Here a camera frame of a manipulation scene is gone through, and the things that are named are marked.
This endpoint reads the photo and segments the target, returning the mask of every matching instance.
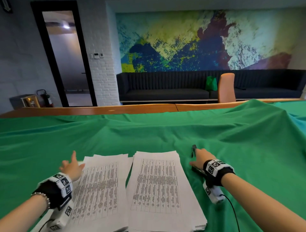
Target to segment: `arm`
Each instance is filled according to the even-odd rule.
[[[72,181],[80,178],[85,166],[85,164],[79,166],[76,159],[76,152],[74,151],[71,156],[71,163],[64,160],[62,167],[60,167],[61,172],[69,175]],[[32,196],[0,220],[0,231],[26,232],[46,209],[47,201],[45,197],[41,195]]]
[[[197,149],[196,161],[190,165],[202,169],[210,159],[216,157],[205,149]],[[306,231],[303,218],[235,174],[225,174],[221,183],[263,231]]]

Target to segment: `silver bracelet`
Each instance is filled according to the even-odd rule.
[[[50,200],[49,200],[49,198],[47,197],[46,194],[40,193],[40,192],[38,192],[38,193],[35,192],[35,193],[31,194],[31,196],[35,196],[35,195],[41,195],[41,196],[43,196],[43,197],[46,199],[46,202],[47,202],[47,209],[46,209],[46,210],[50,209]]]

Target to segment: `fire extinguisher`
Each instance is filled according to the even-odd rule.
[[[43,101],[45,102],[45,107],[54,107],[53,103],[51,101],[50,95],[47,94],[47,92],[44,89],[39,89],[36,91],[36,94],[38,95],[39,91],[44,91],[43,94],[40,94],[40,96],[43,98]]]

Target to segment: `sofa backrest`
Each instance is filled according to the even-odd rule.
[[[205,89],[208,76],[217,82],[223,73],[235,74],[235,88],[286,88],[303,90],[306,84],[306,70],[258,69],[258,70],[208,70],[150,73],[120,73],[117,75],[119,94],[128,90],[145,89]]]

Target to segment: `person's left hand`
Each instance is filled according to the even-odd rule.
[[[71,163],[68,160],[63,160],[62,166],[59,168],[62,173],[67,174],[72,181],[76,181],[80,178],[82,170],[85,167],[85,164],[79,165],[77,162],[77,153],[73,151],[71,156]]]

